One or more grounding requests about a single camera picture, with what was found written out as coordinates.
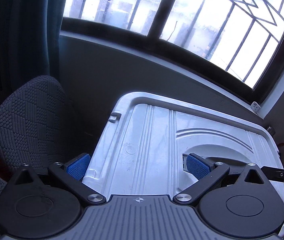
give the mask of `curtain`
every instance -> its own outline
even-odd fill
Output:
[[[0,0],[0,104],[39,75],[59,80],[66,0]]]

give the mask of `blue object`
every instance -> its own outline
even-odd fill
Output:
[[[211,169],[208,165],[191,155],[186,158],[186,168],[198,180],[202,179],[211,172]]]
[[[84,156],[82,156],[81,158],[70,164],[67,167],[66,172],[70,174],[73,178],[81,180],[85,175],[90,160],[91,160],[90,155],[85,154]]]

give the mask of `round metal bolt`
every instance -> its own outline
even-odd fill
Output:
[[[191,200],[191,198],[192,197],[189,194],[178,194],[176,196],[176,199],[178,201],[181,201],[181,202],[187,202],[187,201]]]
[[[100,194],[91,194],[88,195],[87,199],[91,202],[100,202],[103,200],[103,196]]]

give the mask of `window frame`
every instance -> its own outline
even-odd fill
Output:
[[[69,17],[63,17],[61,30],[112,41],[146,52],[209,80],[249,104],[254,101],[261,104],[284,70],[284,34],[269,64],[252,89],[208,60],[160,39],[174,2],[175,0],[161,0],[147,36],[99,22]]]

